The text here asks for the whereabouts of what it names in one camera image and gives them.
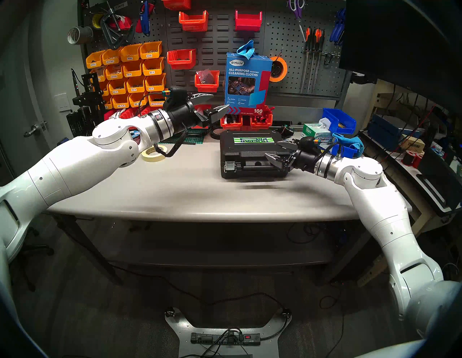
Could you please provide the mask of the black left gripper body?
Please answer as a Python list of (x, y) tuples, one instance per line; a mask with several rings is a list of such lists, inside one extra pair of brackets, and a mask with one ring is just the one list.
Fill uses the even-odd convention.
[(198, 117), (193, 103), (169, 103), (169, 118), (173, 126), (173, 132), (182, 132), (196, 126), (204, 128), (204, 123)]

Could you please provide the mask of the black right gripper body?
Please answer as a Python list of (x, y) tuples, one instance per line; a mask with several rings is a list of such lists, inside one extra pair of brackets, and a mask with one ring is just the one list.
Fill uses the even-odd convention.
[(301, 171), (315, 171), (315, 166), (323, 155), (319, 153), (304, 152), (302, 150), (293, 151), (289, 156), (289, 171), (299, 169)]

